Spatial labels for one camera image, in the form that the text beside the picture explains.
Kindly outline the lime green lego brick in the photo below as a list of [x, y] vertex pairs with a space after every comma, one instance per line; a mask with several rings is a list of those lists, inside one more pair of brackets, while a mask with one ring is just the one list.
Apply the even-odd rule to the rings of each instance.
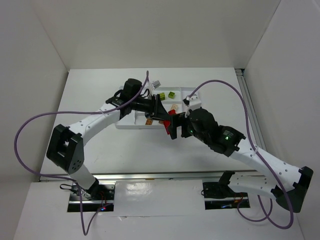
[[172, 92], [172, 91], [170, 91], [170, 92], [168, 93], [168, 98], [170, 98], [170, 99], [174, 99], [175, 96], [176, 96], [176, 94], [175, 94], [174, 92]]
[[161, 101], [164, 101], [164, 100], [166, 99], [165, 93], [164, 93], [164, 92], [161, 92], [161, 93], [159, 94], [159, 98], [160, 98]]

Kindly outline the cream lego plate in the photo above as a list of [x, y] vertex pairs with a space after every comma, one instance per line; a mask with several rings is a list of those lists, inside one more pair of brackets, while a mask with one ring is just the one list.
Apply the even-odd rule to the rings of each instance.
[[178, 109], [178, 105], [177, 105], [177, 104], [172, 104], [170, 110], [171, 110], [171, 111], [172, 111], [172, 110], [177, 111], [177, 109]]

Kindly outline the red rounded lego brick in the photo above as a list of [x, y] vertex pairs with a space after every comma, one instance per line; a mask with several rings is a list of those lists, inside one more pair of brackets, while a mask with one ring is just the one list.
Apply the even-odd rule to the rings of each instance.
[[170, 110], [170, 111], [168, 112], [168, 114], [169, 114], [170, 116], [174, 116], [174, 115], [177, 114], [177, 112], [176, 112], [175, 109], [172, 109], [172, 110]]

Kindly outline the red stepped lego brick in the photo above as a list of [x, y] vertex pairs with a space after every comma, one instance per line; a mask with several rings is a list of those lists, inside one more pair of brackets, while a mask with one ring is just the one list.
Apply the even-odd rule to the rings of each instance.
[[170, 122], [169, 120], [164, 120], [164, 121], [163, 121], [164, 128], [165, 128], [166, 133], [167, 133], [168, 135], [170, 135], [170, 131], [169, 131], [169, 126], [170, 126], [170, 124], [171, 124], [171, 122]]

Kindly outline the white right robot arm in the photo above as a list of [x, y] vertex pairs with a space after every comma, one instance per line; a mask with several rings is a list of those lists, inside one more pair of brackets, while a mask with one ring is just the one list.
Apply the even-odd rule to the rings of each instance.
[[167, 131], [172, 139], [177, 138], [178, 127], [181, 127], [183, 138], [193, 136], [214, 152], [238, 160], [265, 176], [255, 180], [226, 171], [219, 181], [221, 185], [226, 185], [233, 192], [269, 197], [286, 210], [291, 204], [294, 213], [301, 211], [314, 173], [311, 168], [291, 165], [258, 148], [243, 133], [218, 124], [214, 116], [201, 107], [189, 115], [183, 112], [171, 114]]

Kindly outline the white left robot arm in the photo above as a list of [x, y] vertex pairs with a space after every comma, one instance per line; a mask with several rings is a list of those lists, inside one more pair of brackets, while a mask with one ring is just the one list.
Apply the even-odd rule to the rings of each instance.
[[63, 169], [93, 199], [102, 188], [99, 181], [84, 165], [85, 145], [108, 126], [117, 123], [131, 111], [145, 113], [147, 118], [165, 121], [170, 119], [159, 95], [144, 98], [141, 81], [129, 78], [122, 89], [106, 100], [96, 114], [69, 126], [57, 125], [52, 132], [46, 157]]

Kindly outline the white divided sorting tray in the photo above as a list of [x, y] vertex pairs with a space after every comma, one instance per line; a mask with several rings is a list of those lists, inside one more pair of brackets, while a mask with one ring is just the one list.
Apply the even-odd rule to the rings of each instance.
[[163, 119], [169, 114], [187, 111], [184, 103], [194, 87], [159, 87], [148, 88], [143, 96], [134, 100], [129, 115], [115, 124], [120, 130], [163, 129]]

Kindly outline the aluminium rail front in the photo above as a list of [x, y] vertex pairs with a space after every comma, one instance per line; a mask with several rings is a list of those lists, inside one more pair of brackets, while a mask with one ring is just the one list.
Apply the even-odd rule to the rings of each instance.
[[225, 171], [195, 171], [195, 172], [149, 172], [149, 173], [105, 173], [93, 174], [102, 180], [152, 180], [152, 179], [203, 179], [221, 177]]

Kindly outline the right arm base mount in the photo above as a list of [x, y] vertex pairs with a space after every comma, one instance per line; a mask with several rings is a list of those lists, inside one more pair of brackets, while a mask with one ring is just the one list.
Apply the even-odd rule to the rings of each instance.
[[225, 171], [218, 181], [202, 183], [200, 194], [204, 197], [205, 210], [225, 210], [250, 208], [250, 201], [246, 192], [234, 192], [229, 186], [234, 171]]

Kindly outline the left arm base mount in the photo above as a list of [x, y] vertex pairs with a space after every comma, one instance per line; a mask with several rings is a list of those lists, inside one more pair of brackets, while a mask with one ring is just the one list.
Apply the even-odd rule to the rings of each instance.
[[[80, 193], [75, 184], [62, 183], [59, 188], [69, 193], [67, 212], [79, 213], [80, 212]], [[83, 189], [82, 195], [82, 208], [83, 212], [96, 212], [100, 208], [100, 212], [113, 212], [114, 199], [115, 199], [116, 184], [114, 182], [104, 182], [99, 185], [98, 192], [95, 196], [91, 196]]]

